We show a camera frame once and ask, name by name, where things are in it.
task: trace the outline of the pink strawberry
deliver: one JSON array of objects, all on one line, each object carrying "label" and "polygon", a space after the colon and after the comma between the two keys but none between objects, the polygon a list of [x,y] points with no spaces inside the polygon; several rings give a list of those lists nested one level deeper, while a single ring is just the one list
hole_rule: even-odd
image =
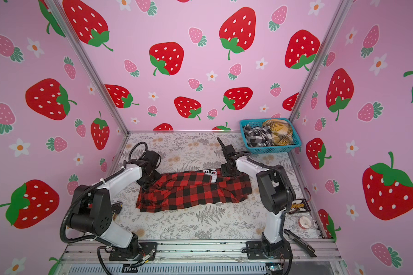
[{"label": "pink strawberry", "polygon": [[80,137],[86,136],[86,125],[83,124],[81,119],[75,120],[75,127],[77,128],[77,134],[80,135]]},{"label": "pink strawberry", "polygon": [[13,130],[11,124],[15,123],[15,116],[9,107],[5,103],[0,103],[0,135],[8,134]]},{"label": "pink strawberry", "polygon": [[0,35],[0,54],[9,57],[14,62],[23,61],[23,53],[20,48],[14,47],[12,41],[3,35]]},{"label": "pink strawberry", "polygon": [[366,58],[371,52],[373,47],[378,43],[379,39],[379,25],[374,25],[369,33],[364,37],[363,48],[361,49],[361,57]]},{"label": "pink strawberry", "polygon": [[364,122],[370,122],[373,118],[377,119],[382,115],[383,109],[384,107],[380,102],[375,102],[373,105],[369,102],[358,111],[358,119]]},{"label": "pink strawberry", "polygon": [[75,189],[78,187],[78,176],[73,174],[69,178],[69,182],[67,183],[67,192],[69,195],[73,195]]},{"label": "pink strawberry", "polygon": [[271,32],[275,32],[280,29],[280,25],[286,20],[287,6],[283,5],[276,9],[271,15],[271,21],[269,21],[269,28]]},{"label": "pink strawberry", "polygon": [[207,39],[200,29],[191,27],[188,30],[188,34],[190,35],[191,42],[197,44],[199,47],[203,47],[207,44]]},{"label": "pink strawberry", "polygon": [[136,0],[136,4],[142,12],[146,12],[149,16],[154,16],[158,13],[158,8],[150,0]]},{"label": "pink strawberry", "polygon": [[324,67],[329,67],[332,62],[335,60],[335,53],[334,52],[329,52],[328,55],[323,60],[323,66]]},{"label": "pink strawberry", "polygon": [[155,117],[156,114],[158,113],[158,108],[156,108],[155,105],[151,105],[151,106],[147,109],[147,111],[148,111],[148,115],[149,115],[149,116]]},{"label": "pink strawberry", "polygon": [[61,152],[67,148],[67,142],[60,136],[57,136],[55,139],[51,137],[47,140],[46,146],[51,151]]},{"label": "pink strawberry", "polygon": [[314,94],[312,94],[312,99],[310,100],[310,108],[313,110],[317,106],[318,103],[318,93],[314,91]]},{"label": "pink strawberry", "polygon": [[317,122],[315,123],[315,130],[321,131],[326,126],[326,119],[325,118],[318,118]]},{"label": "pink strawberry", "polygon": [[281,88],[280,88],[280,84],[278,83],[274,83],[271,85],[271,91],[270,91],[271,95],[274,97],[277,97],[280,95],[281,93]]},{"label": "pink strawberry", "polygon": [[338,185],[336,180],[331,180],[331,179],[329,179],[326,182],[325,187],[326,187],[326,190],[331,194],[338,193],[338,190],[340,189],[340,186]]},{"label": "pink strawberry", "polygon": [[196,91],[202,91],[204,88],[202,84],[200,84],[199,80],[190,78],[188,79],[188,84],[190,85],[190,88]]},{"label": "pink strawberry", "polygon": [[370,246],[370,249],[375,257],[386,266],[391,266],[393,264],[396,268],[402,267],[402,259],[399,257],[398,252],[393,250],[390,246],[386,247],[384,244],[376,242]]},{"label": "pink strawberry", "polygon": [[99,160],[99,165],[101,166],[101,171],[107,172],[107,162],[104,157]]},{"label": "pink strawberry", "polygon": [[209,120],[215,119],[216,116],[217,116],[217,110],[216,109],[209,110],[208,116],[207,116]]},{"label": "pink strawberry", "polygon": [[70,59],[68,56],[64,58],[64,70],[66,71],[66,74],[70,77],[70,79],[75,79],[75,76],[77,75],[77,71],[75,67],[73,66],[72,59]]},{"label": "pink strawberry", "polygon": [[236,63],[232,65],[231,68],[229,69],[228,77],[231,80],[234,80],[237,78],[239,74],[241,74],[241,72],[242,72],[242,65],[240,63]]},{"label": "pink strawberry", "polygon": [[135,63],[131,62],[128,59],[124,60],[124,68],[126,71],[130,73],[131,76],[138,77],[139,76],[139,71],[138,67],[136,67]]}]

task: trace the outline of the metal vent grille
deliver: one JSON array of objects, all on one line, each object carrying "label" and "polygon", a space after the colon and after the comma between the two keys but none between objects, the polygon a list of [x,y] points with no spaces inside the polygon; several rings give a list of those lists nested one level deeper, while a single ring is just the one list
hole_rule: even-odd
[{"label": "metal vent grille", "polygon": [[[186,263],[146,264],[134,272],[121,272],[123,264],[106,264],[113,275],[182,275],[182,274],[266,274],[265,263]],[[73,264],[69,275],[104,274],[99,264]]]}]

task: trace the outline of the white flower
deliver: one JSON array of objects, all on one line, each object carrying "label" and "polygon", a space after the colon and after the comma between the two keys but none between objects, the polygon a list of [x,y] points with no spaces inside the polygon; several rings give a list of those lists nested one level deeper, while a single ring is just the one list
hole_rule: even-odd
[{"label": "white flower", "polygon": [[25,269],[25,266],[23,265],[26,261],[26,257],[23,259],[13,259],[12,260],[12,266],[8,269],[6,269],[5,273],[6,275],[16,275],[17,272],[22,272]]},{"label": "white flower", "polygon": [[159,98],[159,96],[156,95],[156,93],[148,93],[148,98],[152,99],[153,101],[155,101],[156,99]]},{"label": "white flower", "polygon": [[77,153],[77,157],[74,157],[73,161],[75,161],[75,165],[78,166],[80,164],[83,164],[83,159],[84,156],[81,156],[80,153]]},{"label": "white flower", "polygon": [[377,76],[381,69],[387,67],[387,63],[385,62],[386,57],[387,54],[384,54],[381,58],[375,56],[375,58],[373,59],[374,64],[370,67],[369,71],[375,71],[375,76]]},{"label": "white flower", "polygon": [[28,38],[28,43],[29,45],[26,47],[28,50],[31,52],[34,52],[36,57],[40,57],[40,55],[44,55],[44,51],[40,48],[40,42],[38,41],[32,41],[30,38]]},{"label": "white flower", "polygon": [[353,37],[355,37],[355,35],[356,35],[357,32],[358,32],[358,31],[357,31],[357,30],[354,30],[353,27],[352,27],[352,30],[350,30],[349,33],[346,34],[346,45],[353,43]]},{"label": "white flower", "polygon": [[206,76],[208,77],[208,81],[210,81],[210,80],[216,81],[217,74],[215,74],[213,71],[211,71]]},{"label": "white flower", "polygon": [[318,191],[317,184],[312,184],[312,190],[314,190],[315,193]]},{"label": "white flower", "polygon": [[265,69],[265,65],[267,65],[268,63],[265,61],[265,58],[262,57],[262,59],[260,59],[259,61],[255,62],[257,64],[256,69]]},{"label": "white flower", "polygon": [[358,212],[355,211],[355,206],[354,205],[349,206],[348,204],[346,204],[346,206],[347,206],[346,215],[350,216],[352,220],[354,221],[355,217],[359,216]]},{"label": "white flower", "polygon": [[28,148],[31,144],[30,143],[23,143],[22,139],[17,139],[16,144],[11,144],[9,148],[12,150],[15,150],[15,157],[18,157],[19,155],[29,155]]},{"label": "white flower", "polygon": [[358,151],[358,146],[355,146],[355,140],[352,140],[351,143],[347,143],[346,142],[346,146],[347,146],[347,150],[346,153],[350,153],[353,156],[355,156],[355,152]]},{"label": "white flower", "polygon": [[372,2],[370,2],[370,5],[375,4],[375,7],[377,7],[379,5],[379,1],[381,0],[372,0]]},{"label": "white flower", "polygon": [[87,86],[87,89],[89,89],[89,95],[95,95],[95,88],[92,83]]},{"label": "white flower", "polygon": [[130,11],[130,3],[132,3],[132,0],[116,0],[116,2],[119,3],[119,9],[120,10],[128,10]]},{"label": "white flower", "polygon": [[265,112],[269,109],[269,107],[266,107],[266,104],[263,106],[260,106],[260,112]]},{"label": "white flower", "polygon": [[316,0],[315,2],[309,3],[310,10],[307,13],[308,15],[310,14],[315,14],[318,15],[320,8],[324,7],[324,3],[321,3],[321,0]]},{"label": "white flower", "polygon": [[367,275],[364,271],[364,266],[358,265],[356,262],[355,262],[355,273],[358,275]]}]

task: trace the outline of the tape roll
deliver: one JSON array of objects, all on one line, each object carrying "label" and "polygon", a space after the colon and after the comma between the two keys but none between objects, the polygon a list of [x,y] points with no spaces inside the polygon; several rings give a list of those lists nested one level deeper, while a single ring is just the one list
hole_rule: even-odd
[{"label": "tape roll", "polygon": [[310,221],[310,219],[306,216],[301,216],[298,219],[298,226],[300,226],[301,229],[309,229],[312,226],[312,222]]}]

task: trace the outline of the black and white plaid cloth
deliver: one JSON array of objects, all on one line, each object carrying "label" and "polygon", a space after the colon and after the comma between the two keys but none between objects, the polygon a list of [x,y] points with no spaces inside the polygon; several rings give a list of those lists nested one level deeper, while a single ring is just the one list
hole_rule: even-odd
[{"label": "black and white plaid cloth", "polygon": [[269,126],[254,127],[246,125],[243,127],[246,141],[249,147],[275,146],[273,144],[273,134]]}]

